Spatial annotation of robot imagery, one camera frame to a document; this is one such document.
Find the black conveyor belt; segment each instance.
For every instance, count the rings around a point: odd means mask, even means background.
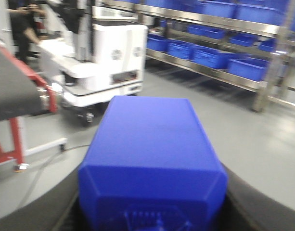
[[[39,111],[36,85],[0,52],[0,120]]]

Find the red conveyor frame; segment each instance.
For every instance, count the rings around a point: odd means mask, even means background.
[[[50,98],[50,104],[49,104],[50,106],[48,109],[51,112],[56,112],[57,111],[56,98],[51,86],[49,86],[47,82],[42,77],[37,75],[29,66],[27,66],[22,61],[16,59],[12,54],[8,52],[8,50],[6,50],[6,48],[2,47],[1,45],[0,45],[0,52],[6,58],[8,58],[15,66],[17,66],[28,78],[34,81],[38,87],[42,87],[45,90],[47,90],[48,96]],[[20,127],[18,118],[15,117],[8,120],[11,125],[14,150],[10,152],[4,152],[0,145],[0,164],[6,161],[9,161],[11,159],[15,159],[17,164],[19,165],[24,163],[24,157],[23,157],[24,151],[22,147],[22,136],[20,133],[21,127]]]

